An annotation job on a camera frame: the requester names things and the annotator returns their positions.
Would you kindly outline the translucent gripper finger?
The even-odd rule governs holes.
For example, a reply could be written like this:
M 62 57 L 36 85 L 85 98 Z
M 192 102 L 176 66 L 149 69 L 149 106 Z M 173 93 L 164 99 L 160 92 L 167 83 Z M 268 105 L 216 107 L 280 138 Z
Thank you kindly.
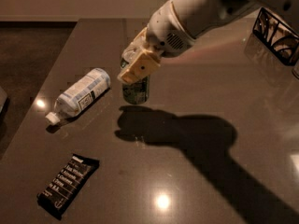
M 121 55 L 121 68 L 134 62 L 141 54 L 144 46 L 142 44 L 131 43 Z

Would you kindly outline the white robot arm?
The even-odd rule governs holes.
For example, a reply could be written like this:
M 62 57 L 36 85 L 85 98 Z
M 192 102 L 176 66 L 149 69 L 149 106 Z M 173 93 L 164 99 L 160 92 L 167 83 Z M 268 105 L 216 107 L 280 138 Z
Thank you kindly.
M 131 85 L 160 67 L 163 57 L 177 57 L 211 29 L 267 7 L 293 30 L 299 27 L 299 0 L 169 0 L 123 51 L 118 80 Z

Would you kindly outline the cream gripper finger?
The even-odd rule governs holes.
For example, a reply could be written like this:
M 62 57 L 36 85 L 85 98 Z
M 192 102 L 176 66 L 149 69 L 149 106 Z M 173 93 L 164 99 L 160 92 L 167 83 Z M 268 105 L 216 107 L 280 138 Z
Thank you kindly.
M 118 80 L 123 84 L 131 85 L 147 76 L 148 74 L 144 66 L 127 64 L 121 68 Z

